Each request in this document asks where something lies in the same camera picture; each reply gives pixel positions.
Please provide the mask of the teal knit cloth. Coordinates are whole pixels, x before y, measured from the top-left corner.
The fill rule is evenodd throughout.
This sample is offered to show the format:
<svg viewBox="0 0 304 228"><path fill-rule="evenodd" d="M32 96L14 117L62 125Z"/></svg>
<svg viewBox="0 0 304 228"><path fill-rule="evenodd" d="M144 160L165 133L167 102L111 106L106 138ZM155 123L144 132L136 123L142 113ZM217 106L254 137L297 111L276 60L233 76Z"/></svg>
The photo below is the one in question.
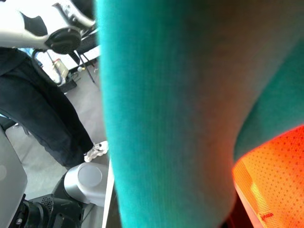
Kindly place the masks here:
<svg viewBox="0 0 304 228"><path fill-rule="evenodd" d="M218 228L234 163L304 124L304 0L99 0L123 228Z"/></svg>

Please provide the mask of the white sneaker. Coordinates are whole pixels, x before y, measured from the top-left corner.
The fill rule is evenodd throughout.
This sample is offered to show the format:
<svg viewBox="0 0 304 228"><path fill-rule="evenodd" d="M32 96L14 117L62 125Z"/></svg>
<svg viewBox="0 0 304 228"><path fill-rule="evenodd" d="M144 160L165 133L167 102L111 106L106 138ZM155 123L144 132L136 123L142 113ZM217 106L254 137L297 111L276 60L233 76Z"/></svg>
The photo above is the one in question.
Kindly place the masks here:
<svg viewBox="0 0 304 228"><path fill-rule="evenodd" d="M97 157L107 154L109 150L108 141L103 141L93 145L92 149L84 155L85 162L91 162Z"/></svg>

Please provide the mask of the silver robot leg joint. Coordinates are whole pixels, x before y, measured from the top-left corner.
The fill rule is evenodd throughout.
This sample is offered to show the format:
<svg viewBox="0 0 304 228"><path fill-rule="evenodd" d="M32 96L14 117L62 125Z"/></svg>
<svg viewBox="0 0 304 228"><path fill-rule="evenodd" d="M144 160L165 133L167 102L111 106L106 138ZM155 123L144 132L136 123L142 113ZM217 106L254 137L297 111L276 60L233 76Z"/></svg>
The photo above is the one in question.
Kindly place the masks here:
<svg viewBox="0 0 304 228"><path fill-rule="evenodd" d="M85 162L67 171L64 188L73 199L84 204L105 205L108 167Z"/></svg>

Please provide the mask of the black folding stand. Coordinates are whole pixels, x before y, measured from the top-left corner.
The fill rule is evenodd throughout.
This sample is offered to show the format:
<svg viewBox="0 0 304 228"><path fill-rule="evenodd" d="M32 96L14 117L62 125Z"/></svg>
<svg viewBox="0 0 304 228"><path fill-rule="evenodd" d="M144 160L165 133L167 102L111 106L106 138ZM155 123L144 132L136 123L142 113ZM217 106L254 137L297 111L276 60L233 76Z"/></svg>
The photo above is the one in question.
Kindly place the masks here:
<svg viewBox="0 0 304 228"><path fill-rule="evenodd" d="M94 84L95 84L95 80L93 79L92 74L88 69L88 66L92 66L93 69L96 70L95 67L96 58L93 58L93 60L91 60L86 56L86 53L97 47L96 40L97 40L97 32L91 32L90 34L82 38L80 46L76 50L74 50L74 52L69 54L69 56L77 64L77 70L78 71L85 70Z"/></svg>

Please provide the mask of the white canister with tubing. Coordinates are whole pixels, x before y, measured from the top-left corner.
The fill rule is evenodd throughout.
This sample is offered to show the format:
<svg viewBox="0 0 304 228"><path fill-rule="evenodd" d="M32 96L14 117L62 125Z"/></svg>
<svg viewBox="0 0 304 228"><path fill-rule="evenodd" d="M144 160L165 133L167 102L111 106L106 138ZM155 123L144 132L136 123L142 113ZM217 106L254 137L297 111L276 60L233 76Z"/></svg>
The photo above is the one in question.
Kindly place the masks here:
<svg viewBox="0 0 304 228"><path fill-rule="evenodd" d="M47 73L48 76L58 86L65 84L69 74L68 68L64 65L60 58L53 60L48 52L47 55L51 61L49 72Z"/></svg>

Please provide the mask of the person in dark trousers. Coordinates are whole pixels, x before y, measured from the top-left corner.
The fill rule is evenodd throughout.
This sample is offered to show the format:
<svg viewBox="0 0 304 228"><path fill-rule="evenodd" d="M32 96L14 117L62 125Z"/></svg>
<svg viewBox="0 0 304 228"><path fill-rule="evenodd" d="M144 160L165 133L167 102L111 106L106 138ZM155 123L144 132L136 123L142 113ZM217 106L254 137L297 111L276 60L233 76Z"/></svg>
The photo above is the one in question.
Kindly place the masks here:
<svg viewBox="0 0 304 228"><path fill-rule="evenodd" d="M66 168L84 163L93 148L69 99L18 49L0 47L0 114L24 126Z"/></svg>

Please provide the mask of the white machine with black disc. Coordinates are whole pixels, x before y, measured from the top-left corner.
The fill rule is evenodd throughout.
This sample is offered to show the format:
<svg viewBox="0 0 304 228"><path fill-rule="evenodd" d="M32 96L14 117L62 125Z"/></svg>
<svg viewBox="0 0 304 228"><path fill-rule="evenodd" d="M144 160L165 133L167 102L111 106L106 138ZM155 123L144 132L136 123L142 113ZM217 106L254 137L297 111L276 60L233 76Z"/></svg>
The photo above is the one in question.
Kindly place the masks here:
<svg viewBox="0 0 304 228"><path fill-rule="evenodd" d="M0 47L68 54L95 27L96 0L0 0Z"/></svg>

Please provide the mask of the black robot waist mechanism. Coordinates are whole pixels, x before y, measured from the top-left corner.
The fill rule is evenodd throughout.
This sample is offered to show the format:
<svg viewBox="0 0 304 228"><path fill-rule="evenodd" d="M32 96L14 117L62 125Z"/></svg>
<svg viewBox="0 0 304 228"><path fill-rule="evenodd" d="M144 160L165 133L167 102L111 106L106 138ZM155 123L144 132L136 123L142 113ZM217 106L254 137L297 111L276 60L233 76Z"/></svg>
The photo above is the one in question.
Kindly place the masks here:
<svg viewBox="0 0 304 228"><path fill-rule="evenodd" d="M81 228L83 214L78 201L48 194L22 199L8 228Z"/></svg>

